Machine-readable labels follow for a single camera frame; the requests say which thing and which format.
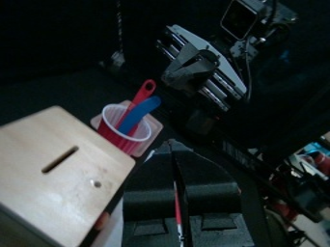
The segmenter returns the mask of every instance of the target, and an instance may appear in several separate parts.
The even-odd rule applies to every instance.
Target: black cable
[[[270,26],[274,22],[274,18],[275,18],[275,14],[276,14],[276,5],[278,5],[278,0],[272,0],[272,12],[271,12],[270,17],[266,21],[266,29],[270,28]]]
[[[248,64],[248,45],[250,45],[250,36],[246,38],[244,41],[244,49],[243,49],[243,54],[244,54],[244,65],[246,65],[246,73],[247,73],[247,92],[244,95],[244,101],[248,103],[251,99],[251,91],[252,91],[252,79],[251,79],[251,71],[250,71],[250,64]]]

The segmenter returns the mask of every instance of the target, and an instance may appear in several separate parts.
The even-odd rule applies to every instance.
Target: red cup
[[[139,145],[151,137],[151,127],[141,119],[132,136],[127,136],[116,129],[116,124],[127,111],[121,104],[108,104],[101,111],[101,121],[97,133],[128,155],[132,155]]]

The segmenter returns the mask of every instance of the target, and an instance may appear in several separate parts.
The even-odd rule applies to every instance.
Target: wooden surface
[[[57,106],[0,127],[0,160],[2,210],[58,245],[78,246],[133,160]]]

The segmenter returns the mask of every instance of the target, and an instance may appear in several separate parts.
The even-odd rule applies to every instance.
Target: blue spoon
[[[157,96],[151,96],[136,104],[119,125],[119,131],[128,135],[131,129],[140,122],[141,118],[159,107],[160,103],[160,98]]]

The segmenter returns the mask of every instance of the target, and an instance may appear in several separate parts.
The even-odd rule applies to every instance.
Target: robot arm
[[[164,34],[169,41],[157,40],[156,44],[171,60],[163,73],[164,83],[188,94],[199,92],[228,111],[231,102],[246,94],[246,87],[225,57],[180,26],[167,26]]]

